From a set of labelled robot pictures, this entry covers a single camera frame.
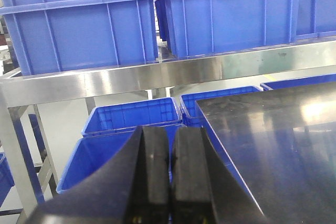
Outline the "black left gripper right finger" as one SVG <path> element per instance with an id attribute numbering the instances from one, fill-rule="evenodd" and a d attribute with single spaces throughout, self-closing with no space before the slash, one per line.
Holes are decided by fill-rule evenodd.
<path id="1" fill-rule="evenodd" d="M 269 223 L 215 151 L 204 128 L 176 131 L 172 147 L 173 223 Z"/>

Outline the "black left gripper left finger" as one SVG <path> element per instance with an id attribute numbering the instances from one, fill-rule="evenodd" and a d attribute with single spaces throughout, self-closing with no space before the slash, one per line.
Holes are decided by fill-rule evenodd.
<path id="1" fill-rule="evenodd" d="M 39 206 L 27 223 L 168 223 L 169 139 L 138 126 L 88 178 Z"/>

